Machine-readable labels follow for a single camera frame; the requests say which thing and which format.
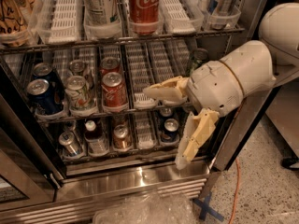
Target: refrigerator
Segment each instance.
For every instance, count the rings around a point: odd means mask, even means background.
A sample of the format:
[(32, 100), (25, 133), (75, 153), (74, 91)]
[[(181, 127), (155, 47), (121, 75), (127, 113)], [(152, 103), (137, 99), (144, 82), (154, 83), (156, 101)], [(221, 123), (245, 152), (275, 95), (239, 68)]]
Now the refrigerator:
[[(220, 118), (215, 132), (183, 170), (177, 169), (175, 157), (191, 103), (158, 102), (146, 97), (142, 89), (185, 76), (194, 49), (206, 49), (210, 60), (218, 60), (257, 39), (262, 16), (277, 0), (236, 0), (235, 23), (220, 31), (196, 26), (202, 22), (194, 9), (197, 0), (175, 2), (183, 7), (185, 13), (179, 16), (187, 16), (187, 21), (174, 18), (167, 0), (161, 0), (156, 33), (142, 36), (132, 32), (128, 0), (117, 0), (120, 22), (114, 30), (104, 31), (88, 23), (83, 0), (40, 1), (28, 24), (33, 40), (20, 47), (0, 48), (0, 222), (86, 221), (97, 211), (152, 192), (162, 196), (184, 193), (190, 199), (207, 196), (221, 172), (235, 161), (277, 89), (252, 94), (238, 109)], [(61, 7), (72, 7), (76, 16)], [(114, 33), (112, 37), (106, 37), (108, 32)], [(104, 98), (99, 64), (106, 58), (116, 59), (121, 66), (127, 98), (121, 110), (111, 109)], [(33, 81), (34, 66), (50, 63), (65, 86), (68, 65), (74, 60), (85, 62), (92, 74), (93, 110), (72, 110), (65, 98), (59, 116), (45, 117), (26, 90)], [(166, 144), (159, 131), (158, 112), (169, 106), (179, 128), (178, 139)], [(123, 116), (132, 146), (119, 151), (113, 145), (112, 127), (113, 120)], [(94, 155), (84, 141), (88, 119), (102, 124), (108, 143), (103, 156)], [(65, 124), (73, 121), (82, 138), (81, 152), (75, 156), (59, 143)]]

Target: plastic bag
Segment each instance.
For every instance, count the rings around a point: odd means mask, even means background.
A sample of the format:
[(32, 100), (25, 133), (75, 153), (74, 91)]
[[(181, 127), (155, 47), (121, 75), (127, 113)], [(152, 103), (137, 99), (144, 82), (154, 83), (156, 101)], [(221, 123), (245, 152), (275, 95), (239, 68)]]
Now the plastic bag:
[(198, 223), (191, 201), (181, 195), (161, 197), (151, 193), (127, 199), (118, 208), (97, 212), (93, 224), (193, 224)]

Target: orange cable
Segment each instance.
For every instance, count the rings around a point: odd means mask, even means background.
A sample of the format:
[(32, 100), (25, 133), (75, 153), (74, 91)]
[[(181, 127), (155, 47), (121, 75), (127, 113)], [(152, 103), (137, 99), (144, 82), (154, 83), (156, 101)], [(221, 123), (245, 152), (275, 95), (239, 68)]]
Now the orange cable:
[(237, 181), (236, 181), (236, 188), (235, 188), (235, 198), (234, 198), (234, 205), (233, 205), (233, 212), (229, 221), (229, 224), (233, 224), (233, 221), (235, 219), (235, 209), (237, 204), (237, 194), (240, 189), (240, 179), (241, 179), (241, 172), (240, 172), (240, 164), (238, 158), (235, 159), (236, 164), (236, 175), (237, 175)]

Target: floor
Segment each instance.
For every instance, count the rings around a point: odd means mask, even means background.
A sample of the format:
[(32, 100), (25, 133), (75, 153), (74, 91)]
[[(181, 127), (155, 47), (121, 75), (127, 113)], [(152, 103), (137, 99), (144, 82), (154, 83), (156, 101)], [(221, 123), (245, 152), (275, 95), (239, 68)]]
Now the floor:
[[(299, 171), (290, 171), (280, 165), (282, 158), (291, 154), (288, 144), (264, 116), (238, 156), (240, 181), (232, 223), (298, 223)], [(195, 204), (195, 214), (202, 216), (199, 223), (229, 223), (236, 183), (237, 167), (234, 163), (229, 171), (221, 174), (211, 191), (209, 207), (219, 216), (203, 214), (203, 209)]]

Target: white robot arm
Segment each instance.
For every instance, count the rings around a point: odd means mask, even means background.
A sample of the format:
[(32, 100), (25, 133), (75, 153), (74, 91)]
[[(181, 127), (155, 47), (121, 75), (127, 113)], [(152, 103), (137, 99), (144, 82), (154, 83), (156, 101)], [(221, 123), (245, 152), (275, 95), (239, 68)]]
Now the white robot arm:
[[(190, 77), (175, 77), (143, 90), (148, 97), (159, 100), (177, 101), (187, 96), (199, 113), (190, 114), (187, 119), (178, 146), (178, 169), (195, 157), (198, 148), (213, 134), (219, 117), (239, 107), (252, 93), (271, 90), (299, 77), (298, 25), (299, 4), (277, 6), (261, 22), (262, 41), (249, 41), (218, 61), (205, 63)], [(273, 64), (290, 65), (280, 68), (276, 79)]]

